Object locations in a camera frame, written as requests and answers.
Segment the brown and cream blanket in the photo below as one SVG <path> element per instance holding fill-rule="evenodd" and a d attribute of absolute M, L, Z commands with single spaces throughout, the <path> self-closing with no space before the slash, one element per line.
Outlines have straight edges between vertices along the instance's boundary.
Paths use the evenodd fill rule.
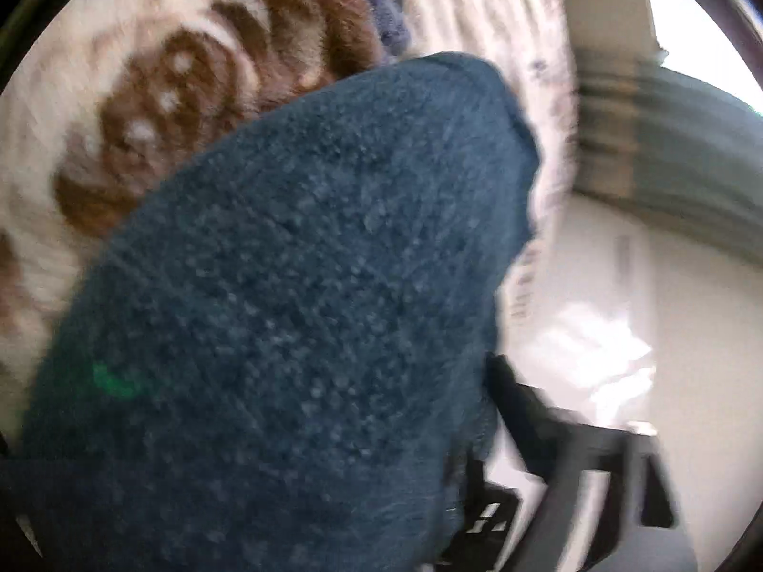
<path fill-rule="evenodd" d="M 542 166 L 529 209 L 538 236 L 505 284 L 506 315 L 520 321 L 573 176 L 562 0 L 389 1 L 410 33 L 403 57 L 490 60 L 526 112 Z M 400 40 L 384 40 L 379 2 L 72 0 L 56 17 L 0 97 L 0 431 L 18 430 L 25 389 L 102 238 L 240 123 L 389 63 Z"/>

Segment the green mark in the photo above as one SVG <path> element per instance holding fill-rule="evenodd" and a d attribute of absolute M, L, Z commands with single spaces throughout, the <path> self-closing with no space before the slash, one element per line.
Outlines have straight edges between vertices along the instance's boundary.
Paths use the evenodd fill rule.
<path fill-rule="evenodd" d="M 93 381 L 98 389 L 119 399 L 133 399 L 142 390 L 140 385 L 128 383 L 114 376 L 102 363 L 93 364 Z"/>

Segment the green light spot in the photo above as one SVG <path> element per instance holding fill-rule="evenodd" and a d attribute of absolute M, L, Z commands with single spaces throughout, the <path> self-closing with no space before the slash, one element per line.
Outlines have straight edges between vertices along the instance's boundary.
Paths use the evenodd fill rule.
<path fill-rule="evenodd" d="M 93 364 L 93 382 L 98 389 L 119 399 L 133 399 L 141 391 L 140 385 L 117 378 L 101 363 Z"/>

